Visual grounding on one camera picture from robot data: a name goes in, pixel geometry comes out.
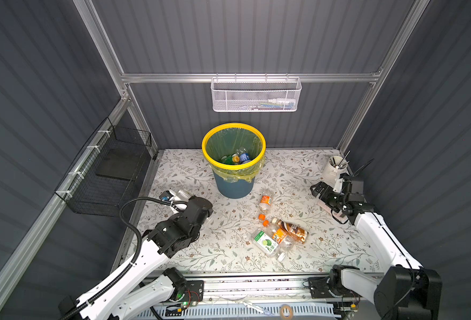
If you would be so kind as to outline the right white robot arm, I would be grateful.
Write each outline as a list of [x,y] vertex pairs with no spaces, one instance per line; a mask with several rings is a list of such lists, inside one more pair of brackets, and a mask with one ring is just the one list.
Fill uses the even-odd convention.
[[334,265],[325,281],[310,281],[311,293],[333,297],[358,294],[374,304],[382,319],[437,319],[443,282],[426,269],[394,236],[375,205],[363,193],[363,179],[344,173],[331,187],[320,181],[310,187],[340,222],[349,222],[376,254],[384,276],[375,279],[357,267]]

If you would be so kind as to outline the green plastic bottle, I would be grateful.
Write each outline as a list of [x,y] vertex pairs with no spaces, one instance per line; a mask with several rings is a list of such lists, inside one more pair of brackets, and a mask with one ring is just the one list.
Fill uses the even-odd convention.
[[237,165],[239,163],[239,157],[236,155],[223,156],[220,159],[220,163],[226,165]]

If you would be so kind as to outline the blue label water bottle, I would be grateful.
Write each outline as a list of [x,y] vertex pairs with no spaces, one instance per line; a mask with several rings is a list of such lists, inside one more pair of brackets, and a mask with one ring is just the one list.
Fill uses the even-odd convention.
[[239,157],[239,165],[249,163],[252,160],[248,150],[244,147],[239,148],[236,153]]

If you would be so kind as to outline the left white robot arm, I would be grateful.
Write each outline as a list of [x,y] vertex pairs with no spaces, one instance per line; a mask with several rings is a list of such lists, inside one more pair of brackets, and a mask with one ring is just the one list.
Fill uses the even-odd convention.
[[59,305],[62,319],[133,319],[154,305],[169,299],[179,301],[183,297],[187,281],[174,267],[166,269],[149,285],[141,287],[140,283],[199,239],[214,207],[202,197],[191,196],[183,201],[170,191],[159,199],[143,197],[142,200],[170,207],[174,214],[141,234],[123,212],[119,212],[120,220],[136,236],[134,254],[77,299],[64,299]]

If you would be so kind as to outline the clear crushed bottle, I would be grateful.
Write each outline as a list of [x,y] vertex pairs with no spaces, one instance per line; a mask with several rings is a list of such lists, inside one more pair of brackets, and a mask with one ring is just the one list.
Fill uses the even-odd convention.
[[188,191],[184,191],[184,190],[170,191],[170,193],[172,194],[172,198],[170,199],[170,201],[172,203],[178,203],[178,202],[187,203],[190,200],[190,198],[192,197],[191,193],[189,193]]

